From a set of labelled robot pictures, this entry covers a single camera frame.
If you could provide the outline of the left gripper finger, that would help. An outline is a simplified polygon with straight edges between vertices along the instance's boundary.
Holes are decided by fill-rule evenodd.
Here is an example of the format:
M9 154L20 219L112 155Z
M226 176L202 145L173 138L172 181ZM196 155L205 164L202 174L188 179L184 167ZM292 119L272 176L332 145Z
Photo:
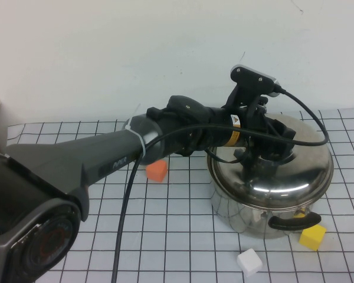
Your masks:
M295 131L291 128L288 128L284 123L282 122L272 122L271 123L272 128L276 131L278 136L293 140L295 137Z
M285 143L265 143L261 149L261 157L265 160L279 161L291 155L292 145Z

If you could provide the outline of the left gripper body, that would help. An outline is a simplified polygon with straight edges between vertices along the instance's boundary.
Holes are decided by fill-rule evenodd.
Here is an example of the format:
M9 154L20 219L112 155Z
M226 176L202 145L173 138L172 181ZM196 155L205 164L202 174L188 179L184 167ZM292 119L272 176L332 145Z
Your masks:
M240 107L241 127L261 134L273 135L273 127L266 117L265 107ZM242 134L239 156L271 156L273 142L255 135Z

